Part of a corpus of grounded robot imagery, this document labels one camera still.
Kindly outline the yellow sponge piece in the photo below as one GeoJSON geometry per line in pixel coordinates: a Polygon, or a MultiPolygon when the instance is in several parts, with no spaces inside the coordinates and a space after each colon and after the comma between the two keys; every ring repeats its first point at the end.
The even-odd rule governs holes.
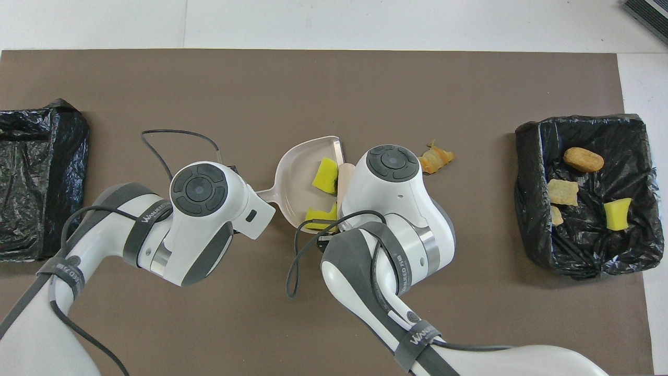
{"type": "Polygon", "coordinates": [[[311,185],[327,194],[337,192],[338,164],[335,160],[323,157],[311,185]]]}
{"type": "Polygon", "coordinates": [[[322,231],[338,219],[337,203],[332,204],[329,211],[315,210],[312,207],[307,209],[304,221],[308,223],[304,228],[313,231],[322,231]]]}

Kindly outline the beige plastic dustpan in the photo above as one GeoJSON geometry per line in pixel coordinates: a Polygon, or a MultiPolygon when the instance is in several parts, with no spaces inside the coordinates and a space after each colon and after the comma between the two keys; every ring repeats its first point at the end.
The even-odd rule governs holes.
{"type": "Polygon", "coordinates": [[[325,193],[312,185],[322,159],[344,163],[338,136],[324,136],[305,141],[288,150],[279,160],[272,188],[257,191],[268,203],[276,203],[284,218],[297,228],[305,221],[309,208],[329,211],[336,206],[337,195],[325,193]]]}

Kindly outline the pale orange croissant piece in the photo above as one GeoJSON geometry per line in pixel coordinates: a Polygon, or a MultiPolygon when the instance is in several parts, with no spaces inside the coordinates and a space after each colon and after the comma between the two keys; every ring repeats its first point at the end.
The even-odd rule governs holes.
{"type": "Polygon", "coordinates": [[[418,157],[422,173],[436,173],[445,165],[453,162],[456,157],[453,152],[437,147],[434,139],[427,144],[427,147],[428,150],[418,157]]]}

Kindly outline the pale bread chunk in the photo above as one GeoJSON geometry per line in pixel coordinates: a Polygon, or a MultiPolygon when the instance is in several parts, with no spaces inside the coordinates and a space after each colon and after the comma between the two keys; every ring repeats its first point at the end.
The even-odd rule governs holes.
{"type": "Polygon", "coordinates": [[[551,179],[548,182],[548,197],[554,205],[578,206],[578,190],[575,181],[551,179]]]}

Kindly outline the brown oval bun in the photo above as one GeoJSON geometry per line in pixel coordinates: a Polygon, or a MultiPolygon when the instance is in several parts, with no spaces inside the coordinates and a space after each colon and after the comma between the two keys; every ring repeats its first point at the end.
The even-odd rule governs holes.
{"type": "Polygon", "coordinates": [[[582,173],[595,173],[604,167],[604,159],[601,155],[581,147],[568,148],[563,160],[565,164],[582,173]]]}

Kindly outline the yellow green scrub sponge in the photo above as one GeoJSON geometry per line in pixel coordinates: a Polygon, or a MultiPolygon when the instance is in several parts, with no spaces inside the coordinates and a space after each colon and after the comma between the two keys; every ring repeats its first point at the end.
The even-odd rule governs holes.
{"type": "Polygon", "coordinates": [[[603,204],[606,215],[606,228],[621,231],[628,228],[628,209],[632,203],[630,197],[603,204]]]}

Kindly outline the bin with black bag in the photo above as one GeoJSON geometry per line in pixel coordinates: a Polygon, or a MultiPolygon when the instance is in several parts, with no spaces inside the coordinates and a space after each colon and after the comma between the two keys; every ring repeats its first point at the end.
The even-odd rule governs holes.
{"type": "Polygon", "coordinates": [[[0,262],[49,259],[82,207],[90,126],[64,99],[0,110],[0,262]]]}
{"type": "Polygon", "coordinates": [[[636,114],[549,117],[515,131],[515,209],[527,257],[575,280],[623,275],[658,266],[665,240],[661,194],[644,121],[636,114]],[[565,164],[568,148],[601,155],[603,169],[582,173],[565,164]],[[578,206],[555,205],[564,223],[552,226],[551,179],[578,183],[578,206]],[[630,197],[628,228],[606,228],[603,204],[630,197]]]}

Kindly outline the brown table mat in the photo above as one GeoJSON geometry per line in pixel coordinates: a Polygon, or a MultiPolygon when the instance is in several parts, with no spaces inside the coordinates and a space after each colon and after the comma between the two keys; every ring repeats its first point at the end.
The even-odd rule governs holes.
{"type": "MultiPolygon", "coordinates": [[[[405,302],[469,345],[549,344],[611,374],[654,373],[643,275],[575,281],[525,255],[515,213],[515,130],[554,116],[624,112],[616,55],[260,50],[5,51],[0,110],[58,98],[90,124],[85,201],[169,181],[140,140],[154,128],[214,139],[256,190],[282,155],[337,135],[346,161],[381,144],[456,155],[425,178],[451,217],[453,262],[405,302]]],[[[235,236],[211,276],[188,288],[109,257],[71,318],[132,376],[405,376],[330,294],[320,252],[285,295],[294,228],[276,213],[258,240],[235,236]]]]}

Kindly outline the dark ribbed box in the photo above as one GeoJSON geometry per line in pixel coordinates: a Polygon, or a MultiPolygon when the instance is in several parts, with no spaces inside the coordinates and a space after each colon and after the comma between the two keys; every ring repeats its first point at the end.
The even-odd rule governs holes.
{"type": "Polygon", "coordinates": [[[668,0],[622,0],[621,7],[668,45],[668,0]]]}

